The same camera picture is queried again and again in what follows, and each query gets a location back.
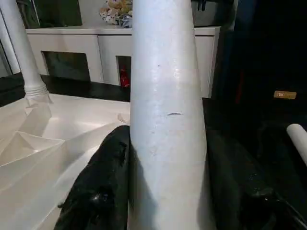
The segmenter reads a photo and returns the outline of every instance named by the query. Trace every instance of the plush toy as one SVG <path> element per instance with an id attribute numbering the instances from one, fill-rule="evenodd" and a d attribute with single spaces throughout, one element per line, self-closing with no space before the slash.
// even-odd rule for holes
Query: plush toy
<path id="1" fill-rule="evenodd" d="M 128 13 L 131 9 L 131 0 L 105 0 L 99 14 L 106 23 L 118 25 L 119 17 Z"/>

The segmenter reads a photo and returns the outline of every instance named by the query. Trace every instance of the white tube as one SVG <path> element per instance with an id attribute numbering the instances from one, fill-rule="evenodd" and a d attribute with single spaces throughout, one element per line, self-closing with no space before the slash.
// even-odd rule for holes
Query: white tube
<path id="1" fill-rule="evenodd" d="M 1 12 L 24 77 L 24 91 L 28 98 L 47 93 L 46 85 L 38 74 L 35 58 L 15 0 L 0 0 Z"/>
<path id="2" fill-rule="evenodd" d="M 19 73 L 20 68 L 19 68 L 19 64 L 18 64 L 18 61 L 17 61 L 17 57 L 15 55 L 15 51 L 13 49 L 13 45 L 11 43 L 11 39 L 10 39 L 9 33 L 7 31 L 7 28 L 5 26 L 5 22 L 3 20 L 3 16 L 2 16 L 1 12 L 0 12 L 0 40 L 2 42 L 5 55 L 8 59 L 9 64 L 10 64 L 12 73 L 13 74 Z"/>
<path id="3" fill-rule="evenodd" d="M 307 132 L 299 124 L 289 125 L 287 133 L 307 166 Z"/>
<path id="4" fill-rule="evenodd" d="M 190 0 L 133 1 L 131 230 L 212 230 Z"/>

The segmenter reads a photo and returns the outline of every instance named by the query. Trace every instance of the gold label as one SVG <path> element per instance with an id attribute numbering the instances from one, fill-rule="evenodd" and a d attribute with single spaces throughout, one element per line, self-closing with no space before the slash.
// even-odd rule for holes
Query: gold label
<path id="1" fill-rule="evenodd" d="M 284 98 L 284 99 L 295 99 L 296 92 L 287 92 L 287 91 L 275 91 L 275 98 Z"/>

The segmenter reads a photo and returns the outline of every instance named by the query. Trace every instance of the scratch mark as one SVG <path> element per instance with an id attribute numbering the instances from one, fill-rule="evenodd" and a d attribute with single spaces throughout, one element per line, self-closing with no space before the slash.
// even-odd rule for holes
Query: scratch mark
<path id="1" fill-rule="evenodd" d="M 170 113 L 168 116 L 174 116 L 174 115 L 182 115 L 181 113 Z"/>

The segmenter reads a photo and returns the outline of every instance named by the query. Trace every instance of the white column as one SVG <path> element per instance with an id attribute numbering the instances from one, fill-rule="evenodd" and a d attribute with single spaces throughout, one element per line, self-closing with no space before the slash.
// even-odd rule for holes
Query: white column
<path id="1" fill-rule="evenodd" d="M 13 45 L 12 45 L 8 30 L 7 30 L 6 25 L 4 23 L 3 16 L 1 14 L 1 12 L 0 12 L 0 40 L 1 40 L 1 43 L 3 45 L 5 55 L 8 59 L 10 67 L 12 69 L 12 73 L 13 74 L 19 73 L 20 68 L 19 68 L 19 64 L 18 64 L 18 61 L 17 61 L 17 57 L 15 55 L 15 51 L 13 49 Z"/>
<path id="2" fill-rule="evenodd" d="M 130 230 L 212 230 L 190 0 L 133 0 Z"/>
<path id="3" fill-rule="evenodd" d="M 287 133 L 307 166 L 307 132 L 299 124 L 292 124 L 287 128 Z"/>
<path id="4" fill-rule="evenodd" d="M 36 98 L 45 95 L 47 93 L 46 85 L 38 74 L 35 58 L 16 0 L 0 0 L 0 9 L 24 77 L 26 96 Z"/>

